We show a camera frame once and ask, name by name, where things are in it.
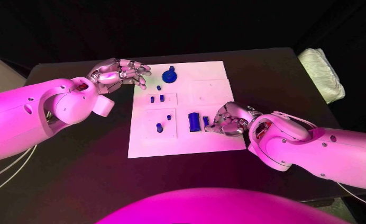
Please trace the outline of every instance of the white towel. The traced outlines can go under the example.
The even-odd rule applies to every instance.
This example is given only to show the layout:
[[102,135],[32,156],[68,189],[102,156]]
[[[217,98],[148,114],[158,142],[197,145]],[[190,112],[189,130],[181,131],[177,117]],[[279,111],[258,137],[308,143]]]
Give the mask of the white towel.
[[298,59],[327,104],[340,100],[346,95],[344,88],[323,50],[305,49]]

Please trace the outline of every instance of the blue object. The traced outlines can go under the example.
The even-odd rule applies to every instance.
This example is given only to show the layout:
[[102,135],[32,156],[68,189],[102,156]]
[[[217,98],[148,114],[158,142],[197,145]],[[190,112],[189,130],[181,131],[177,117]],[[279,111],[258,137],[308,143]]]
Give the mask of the blue object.
[[174,72],[174,67],[170,66],[168,70],[163,73],[163,81],[166,83],[173,83],[177,80],[177,74]]
[[189,131],[200,131],[200,115],[199,113],[189,114]]
[[157,128],[157,130],[158,130],[158,133],[161,133],[161,132],[163,132],[163,126],[161,126],[160,123],[156,125],[156,128]]
[[205,124],[205,126],[209,125],[209,123],[207,123],[207,117],[203,117],[203,124]]

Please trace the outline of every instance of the robotic hand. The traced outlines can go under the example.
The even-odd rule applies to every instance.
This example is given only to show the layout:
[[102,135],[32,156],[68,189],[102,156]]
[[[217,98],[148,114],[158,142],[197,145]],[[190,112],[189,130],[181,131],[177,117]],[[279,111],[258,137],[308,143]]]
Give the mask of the robotic hand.
[[223,105],[205,129],[232,137],[248,130],[249,151],[271,168],[287,171],[295,164],[317,177],[366,189],[366,133],[317,128],[288,114],[262,114],[236,102]]
[[102,96],[122,84],[145,89],[150,67],[111,58],[86,77],[55,79],[0,93],[0,159],[23,152],[65,127],[82,122],[94,111],[107,117],[114,102]]

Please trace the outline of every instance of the robotic arm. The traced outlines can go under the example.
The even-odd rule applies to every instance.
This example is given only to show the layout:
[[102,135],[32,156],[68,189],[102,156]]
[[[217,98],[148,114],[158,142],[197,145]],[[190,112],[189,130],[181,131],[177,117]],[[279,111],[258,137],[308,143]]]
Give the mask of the robotic arm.
[[248,130],[249,151],[271,168],[287,171],[295,164],[317,177],[366,189],[364,133],[317,128],[288,114],[262,114],[236,102],[223,105],[213,125],[205,129],[232,137]]
[[0,159],[23,152],[65,127],[82,122],[94,111],[107,117],[114,102],[102,96],[122,84],[145,89],[150,67],[111,58],[86,77],[55,79],[0,93]]

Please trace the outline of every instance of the table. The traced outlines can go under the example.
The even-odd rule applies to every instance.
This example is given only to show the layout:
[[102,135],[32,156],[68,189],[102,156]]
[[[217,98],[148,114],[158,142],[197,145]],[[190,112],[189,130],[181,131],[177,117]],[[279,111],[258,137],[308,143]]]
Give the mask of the table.
[[[290,48],[135,60],[145,64],[222,60],[238,102],[264,113],[278,110],[318,126],[339,128]],[[86,75],[96,63],[40,64],[27,85]],[[347,194],[333,181],[295,165],[287,172],[275,171],[246,150],[128,159],[132,95],[132,86],[122,86],[108,95],[115,102],[109,116],[92,113],[39,144],[22,172],[0,189],[3,223],[92,223],[131,202],[193,187],[242,188],[297,201]],[[13,159],[1,160],[1,167]]]

